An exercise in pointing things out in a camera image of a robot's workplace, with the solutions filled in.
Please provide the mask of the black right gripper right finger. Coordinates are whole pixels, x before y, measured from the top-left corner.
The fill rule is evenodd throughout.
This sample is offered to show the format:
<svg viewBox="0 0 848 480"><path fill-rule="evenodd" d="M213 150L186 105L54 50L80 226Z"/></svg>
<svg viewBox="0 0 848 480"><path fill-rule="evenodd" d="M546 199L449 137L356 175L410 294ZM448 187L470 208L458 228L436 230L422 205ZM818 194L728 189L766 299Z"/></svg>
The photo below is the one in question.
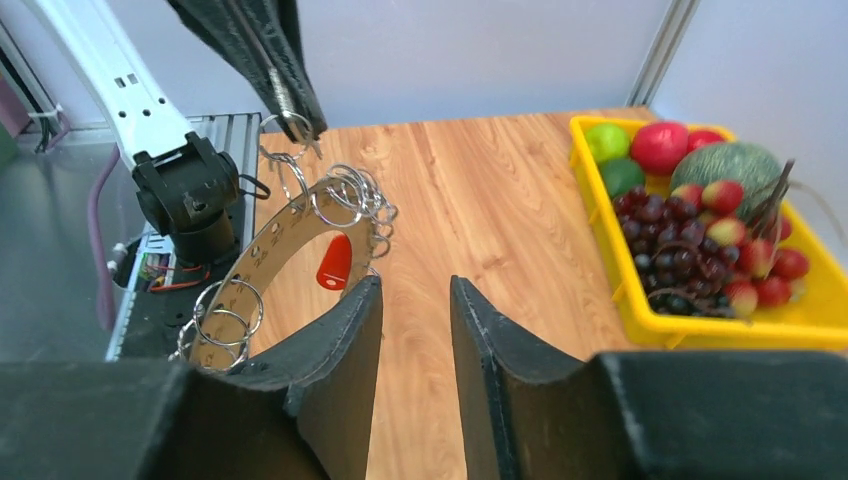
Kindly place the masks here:
<svg viewBox="0 0 848 480"><path fill-rule="evenodd" d="M450 318L471 479L843 479L847 362L815 351L578 360L467 279Z"/></svg>

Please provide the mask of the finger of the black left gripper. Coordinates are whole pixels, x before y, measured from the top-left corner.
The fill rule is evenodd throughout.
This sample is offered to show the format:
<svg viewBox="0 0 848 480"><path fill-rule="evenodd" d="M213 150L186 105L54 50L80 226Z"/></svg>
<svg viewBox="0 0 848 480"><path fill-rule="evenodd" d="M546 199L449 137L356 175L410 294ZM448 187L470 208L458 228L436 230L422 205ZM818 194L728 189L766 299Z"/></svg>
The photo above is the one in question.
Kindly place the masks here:
<svg viewBox="0 0 848 480"><path fill-rule="evenodd" d="M312 143L327 129L308 77L295 1L230 1L234 19L253 56L250 80L289 138Z"/></svg>
<svg viewBox="0 0 848 480"><path fill-rule="evenodd" d="M254 78L251 68L253 56L243 40L242 29L234 19L232 9L228 6L229 2L225 0L170 0L168 4L177 13L185 27L213 49L251 85L250 80Z"/></svg>

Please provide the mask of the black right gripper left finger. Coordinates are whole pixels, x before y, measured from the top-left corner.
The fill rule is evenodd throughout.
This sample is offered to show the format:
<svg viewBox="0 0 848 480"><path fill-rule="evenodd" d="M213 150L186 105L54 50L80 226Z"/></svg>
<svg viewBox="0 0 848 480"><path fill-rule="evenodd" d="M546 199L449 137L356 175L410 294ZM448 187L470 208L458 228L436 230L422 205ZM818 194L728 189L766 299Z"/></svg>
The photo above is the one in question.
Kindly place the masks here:
<svg viewBox="0 0 848 480"><path fill-rule="evenodd" d="M1 367L5 479L362 479L383 319L363 278L331 310L236 367Z"/></svg>

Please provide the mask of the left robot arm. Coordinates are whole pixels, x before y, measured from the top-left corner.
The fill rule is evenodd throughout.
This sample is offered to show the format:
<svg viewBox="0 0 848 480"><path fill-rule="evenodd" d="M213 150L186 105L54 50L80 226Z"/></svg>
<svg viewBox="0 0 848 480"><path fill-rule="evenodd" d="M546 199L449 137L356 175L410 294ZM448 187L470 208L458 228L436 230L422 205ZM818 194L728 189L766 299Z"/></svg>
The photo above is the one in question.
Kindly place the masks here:
<svg viewBox="0 0 848 480"><path fill-rule="evenodd" d="M112 128L146 220L176 256L228 257L228 210L240 194L234 160L200 136L166 97L104 1L32 1ZM293 1L176 1L182 24L253 87L294 142L315 148L327 123L307 75Z"/></svg>

